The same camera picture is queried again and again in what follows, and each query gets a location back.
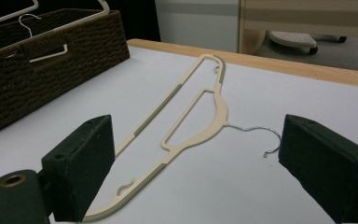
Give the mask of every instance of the wire hanger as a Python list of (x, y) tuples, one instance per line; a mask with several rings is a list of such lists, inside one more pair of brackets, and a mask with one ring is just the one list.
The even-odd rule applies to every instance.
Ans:
[[(167, 134), (161, 141), (161, 147), (165, 150), (168, 150), (169, 153), (161, 159), (146, 175), (140, 178), (137, 182), (131, 181), (130, 184), (123, 185), (116, 191), (112, 202), (100, 209), (88, 211), (85, 215), (83, 222), (93, 222), (104, 219), (113, 215), (115, 212), (120, 210), (123, 206), (125, 206), (137, 193), (139, 193), (148, 183), (150, 183), (173, 159), (175, 159), (182, 151), (189, 147), (193, 147), (195, 145), (201, 144), (203, 142), (208, 141), (217, 135), (224, 127), (231, 127), (241, 131), (252, 131), (257, 129), (263, 129), (270, 132), (273, 132), (278, 138), (281, 140), (281, 136), (274, 130), (263, 127), (263, 126), (255, 126), (252, 128), (244, 129), (238, 126), (232, 125), (228, 123), (228, 108), (225, 100), (220, 94), (225, 72), (226, 72), (226, 64), (218, 56), (204, 54), (201, 55), (197, 61), (191, 66), (191, 68), (186, 72), (184, 76), (179, 80), (176, 87), (168, 94), (168, 96), (162, 101), (162, 103), (152, 112), (152, 114), (141, 123), (141, 125), (136, 129), (134, 133), (131, 133), (118, 147), (117, 147), (117, 155), (125, 149), (125, 147), (147, 126), (147, 124), (159, 113), (159, 111), (173, 98), (173, 96), (181, 89), (181, 87), (185, 84), (188, 78), (194, 73), (197, 67), (202, 63), (203, 60), (214, 60), (219, 65), (215, 67), (215, 72), (218, 73), (217, 81), (213, 89), (204, 89), (199, 92), (199, 94), (193, 99), (190, 105), (185, 109), (184, 113), (181, 117), (173, 124), (173, 126), (168, 130)], [(204, 129), (202, 132), (192, 136), (191, 138), (185, 140), (179, 146), (174, 147), (168, 145), (168, 140), (188, 115), (189, 111), (194, 107), (197, 101), (200, 99), (202, 94), (209, 92), (213, 94), (213, 100), (216, 105), (216, 113), (213, 118), (213, 121), (209, 124), (209, 126)], [(274, 153), (279, 150), (280, 147), (277, 147), (273, 150), (266, 151), (264, 153), (264, 157), (266, 158), (268, 154)]]
[[(90, 15), (90, 16), (88, 16), (88, 17), (86, 17), (86, 18), (83, 18), (83, 19), (80, 19), (80, 20), (77, 20), (77, 21), (70, 22), (70, 23), (65, 24), (65, 25), (63, 25), (63, 26), (57, 27), (57, 28), (55, 28), (55, 29), (53, 29), (53, 30), (44, 32), (44, 33), (42, 33), (42, 34), (40, 34), (40, 35), (45, 35), (45, 34), (51, 33), (51, 32), (57, 32), (57, 31), (60, 31), (60, 30), (62, 30), (62, 29), (65, 29), (65, 28), (69, 28), (69, 27), (75, 26), (75, 25), (77, 25), (77, 24), (79, 24), (79, 23), (82, 23), (82, 22), (85, 22), (85, 21), (91, 21), (91, 20), (97, 19), (97, 18), (99, 18), (99, 17), (101, 17), (101, 16), (104, 16), (104, 15), (109, 14), (110, 8), (109, 8), (109, 5), (106, 3), (106, 1), (105, 1), (105, 0), (98, 0), (98, 2), (99, 2), (99, 3), (101, 4), (101, 6), (103, 7), (103, 11), (102, 11), (102, 12), (99, 12), (99, 13), (96, 13), (96, 14), (93, 14), (93, 15)], [(30, 29), (28, 26), (24, 25), (24, 24), (21, 22), (21, 19), (22, 19), (23, 16), (33, 16), (33, 17), (35, 17), (36, 19), (39, 19), (39, 20), (42, 19), (42, 18), (39, 18), (39, 17), (37, 17), (37, 16), (35, 16), (35, 15), (33, 15), (33, 14), (24, 14), (24, 15), (21, 15), (21, 16), (19, 17), (19, 22), (20, 22), (20, 24), (21, 24), (23, 27), (25, 27), (26, 29), (28, 29), (28, 31), (29, 31), (29, 33), (30, 33), (30, 38), (33, 38), (33, 37), (36, 37), (36, 36), (40, 36), (40, 35), (35, 35), (35, 36), (32, 35), (31, 29)], [(43, 56), (43, 57), (40, 57), (40, 58), (32, 59), (32, 60), (30, 60), (30, 63), (35, 63), (35, 62), (38, 62), (38, 61), (42, 61), (42, 60), (45, 60), (45, 59), (48, 59), (48, 58), (57, 57), (57, 56), (60, 56), (60, 55), (63, 55), (63, 54), (65, 54), (65, 53), (67, 53), (67, 52), (68, 52), (68, 45), (67, 45), (67, 44), (64, 44), (62, 47), (63, 47), (63, 51), (60, 51), (60, 52), (58, 52), (58, 53), (53, 53), (53, 54), (50, 54), (50, 55), (47, 55), (47, 56)]]
[(23, 9), (23, 10), (13, 12), (13, 13), (8, 14), (6, 16), (0, 17), (0, 22), (8, 20), (8, 19), (11, 19), (11, 18), (14, 18), (14, 17), (18, 17), (18, 16), (20, 16), (20, 15), (22, 15), (24, 13), (27, 13), (27, 12), (30, 12), (32, 10), (35, 10), (35, 9), (39, 8), (39, 3), (37, 2), (37, 0), (33, 0), (33, 2), (34, 2), (34, 5), (31, 6), (31, 7), (27, 7), (25, 9)]

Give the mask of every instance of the white table surface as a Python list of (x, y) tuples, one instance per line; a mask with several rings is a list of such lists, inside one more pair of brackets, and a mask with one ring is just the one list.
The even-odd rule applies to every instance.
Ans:
[[(0, 132), (0, 176), (40, 171), (41, 158), (88, 119), (110, 114), (115, 145), (175, 86), (196, 58), (130, 47), (131, 58), (67, 92)], [(204, 62), (147, 128), (117, 157), (92, 208), (136, 180), (167, 152), (159, 141), (196, 93), (215, 82), (215, 63)], [(228, 121), (282, 132), (284, 116), (314, 119), (358, 144), (358, 87), (227, 65), (222, 96)], [(214, 116), (202, 96), (170, 141), (175, 145), (205, 128)], [(278, 162), (263, 158), (278, 145), (265, 131), (224, 128), (185, 150), (123, 209), (100, 223), (334, 223)]]

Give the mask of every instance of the wooden table edge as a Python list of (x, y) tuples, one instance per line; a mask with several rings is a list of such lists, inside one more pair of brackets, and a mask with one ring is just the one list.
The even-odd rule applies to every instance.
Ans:
[(320, 66), (307, 63), (295, 63), (277, 59), (262, 58), (252, 55), (226, 52), (214, 49), (201, 49), (190, 46), (175, 45), (143, 39), (131, 39), (127, 41), (129, 46), (152, 49), (185, 56), (199, 57), (201, 54), (215, 54), (222, 57), (227, 63), (249, 66), (263, 70), (285, 73), (300, 77), (309, 77), (324, 81), (358, 86), (358, 71)]

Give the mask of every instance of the wicker basket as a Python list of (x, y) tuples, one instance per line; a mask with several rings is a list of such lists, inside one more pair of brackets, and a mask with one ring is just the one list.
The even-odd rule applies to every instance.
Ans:
[[(42, 20), (22, 22), (38, 35), (98, 12), (62, 9), (40, 15)], [(18, 22), (0, 25), (0, 130), (130, 58), (118, 11), (29, 37), (29, 31)], [(64, 44), (67, 53), (30, 63), (31, 59), (62, 50)]]

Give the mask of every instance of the hanger hook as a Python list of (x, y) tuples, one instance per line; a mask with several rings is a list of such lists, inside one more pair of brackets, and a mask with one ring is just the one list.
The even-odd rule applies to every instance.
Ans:
[(42, 18), (37, 17), (37, 16), (34, 15), (34, 14), (24, 14), (24, 15), (21, 15), (21, 16), (19, 17), (19, 22), (20, 22), (21, 26), (27, 28), (28, 31), (30, 32), (30, 37), (32, 37), (31, 29), (30, 29), (28, 26), (24, 25), (24, 24), (21, 22), (21, 19), (22, 19), (23, 16), (32, 16), (32, 17), (34, 17), (34, 18), (37, 18), (38, 20), (40, 20), (40, 19), (42, 19)]
[(264, 152), (264, 155), (263, 157), (266, 158), (268, 154), (272, 154), (272, 153), (275, 153), (277, 152), (280, 148), (281, 148), (281, 135), (273, 130), (273, 129), (270, 129), (269, 127), (264, 127), (264, 126), (254, 126), (254, 127), (251, 127), (251, 128), (241, 128), (241, 127), (238, 127), (236, 125), (233, 125), (233, 124), (230, 124), (230, 123), (227, 123), (227, 126), (230, 127), (230, 128), (234, 128), (234, 129), (237, 129), (237, 130), (240, 130), (240, 131), (244, 131), (244, 132), (250, 132), (250, 131), (253, 131), (253, 130), (257, 130), (257, 129), (263, 129), (263, 130), (267, 130), (267, 131), (270, 131), (272, 133), (275, 133), (275, 135), (277, 135), (277, 137), (279, 138), (279, 141), (280, 141), (280, 144), (278, 145), (277, 148), (275, 149), (272, 149), (272, 150), (268, 150), (268, 151), (265, 151)]

